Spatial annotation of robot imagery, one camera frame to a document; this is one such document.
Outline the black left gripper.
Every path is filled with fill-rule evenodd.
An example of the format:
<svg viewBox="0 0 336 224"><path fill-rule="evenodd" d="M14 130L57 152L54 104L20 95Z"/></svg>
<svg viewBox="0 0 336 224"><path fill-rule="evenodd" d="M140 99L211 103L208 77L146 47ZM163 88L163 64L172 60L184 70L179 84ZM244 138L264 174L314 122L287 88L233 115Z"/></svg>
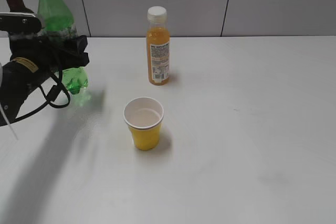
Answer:
<svg viewBox="0 0 336 224"><path fill-rule="evenodd" d="M35 37L45 28L42 17L34 13L7 12L1 13L1 31L9 36ZM87 36L81 35L64 41L49 41L45 37L33 39L10 39L12 56L2 68L1 105L10 123L21 121L34 115L47 105L61 108L54 100L61 92L60 81L57 81L48 94L44 94L45 103L34 111L17 117L20 107L28 96L40 88L49 77L55 79L54 73L59 70L85 67L89 63L89 55L85 52L88 45ZM1 115L1 126L6 125Z"/></svg>

